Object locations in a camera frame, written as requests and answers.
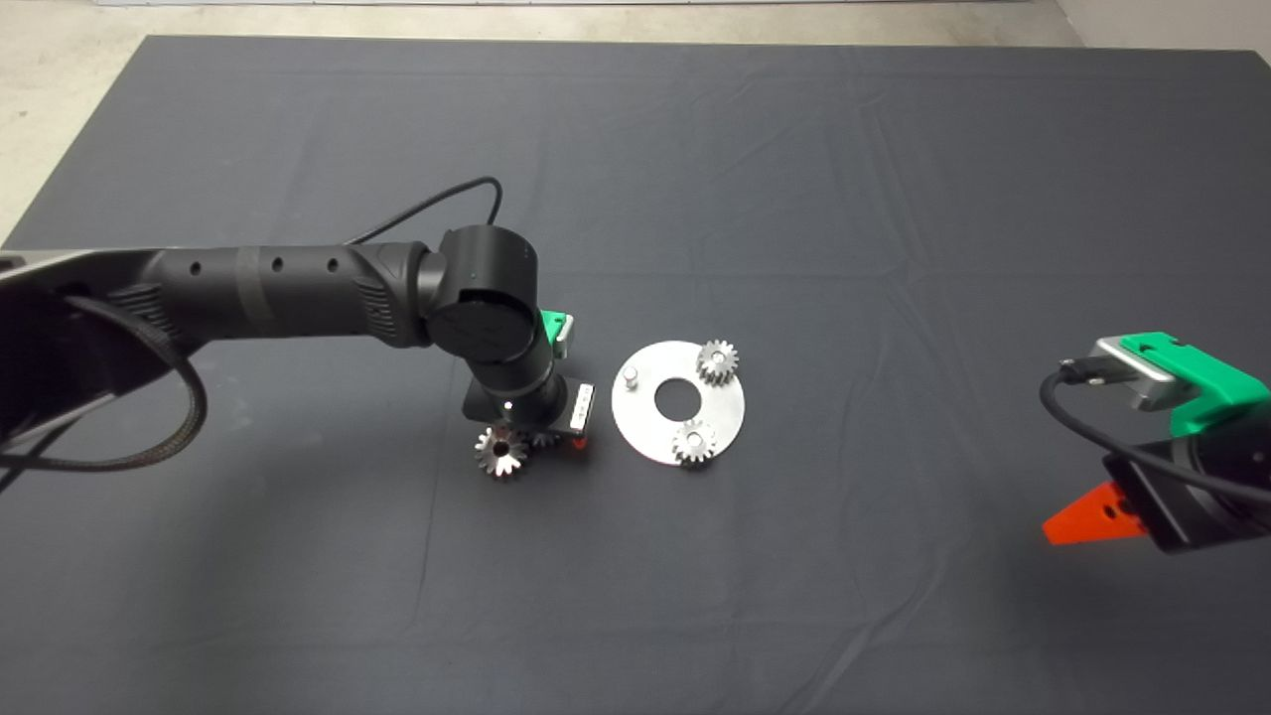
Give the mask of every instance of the metal gear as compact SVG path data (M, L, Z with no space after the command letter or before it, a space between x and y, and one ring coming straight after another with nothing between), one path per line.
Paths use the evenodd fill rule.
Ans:
M477 438L477 464L496 481L505 483L516 478L516 471L525 466L529 446L525 436L507 425L491 425Z
M702 420L688 420L675 433L671 451L681 466L702 466L716 456L714 431Z
M737 348L731 342L709 339L698 352L698 376L707 385L721 386L732 380L737 363Z
M561 444L561 436L555 433L534 433L530 438L530 447L534 450L552 450Z

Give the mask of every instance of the green gripper bracket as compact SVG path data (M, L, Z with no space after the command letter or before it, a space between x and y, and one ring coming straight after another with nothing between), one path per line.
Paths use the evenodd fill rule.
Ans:
M539 310L543 312L543 328L552 345L552 353L558 361L569 354L569 342L573 339L573 315L559 310Z
M1176 408L1171 415L1169 432L1176 438L1202 433L1211 425L1271 400L1271 391L1257 378L1168 333L1126 334L1121 337L1121 347L1200 392Z

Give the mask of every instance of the circular plate with gears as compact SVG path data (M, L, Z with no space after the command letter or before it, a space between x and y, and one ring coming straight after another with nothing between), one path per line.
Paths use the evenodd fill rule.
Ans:
M611 395L614 422L636 452L661 465L683 465L675 446L683 442L683 436L679 442L677 436L689 422L709 427L714 437L712 456L727 450L737 438L746 415L741 381L731 371L726 380L710 372L703 377L699 371L702 354L700 343L669 339L642 347L619 368ZM702 398L702 409L686 422L670 420L657 409L657 389L675 380L688 382Z

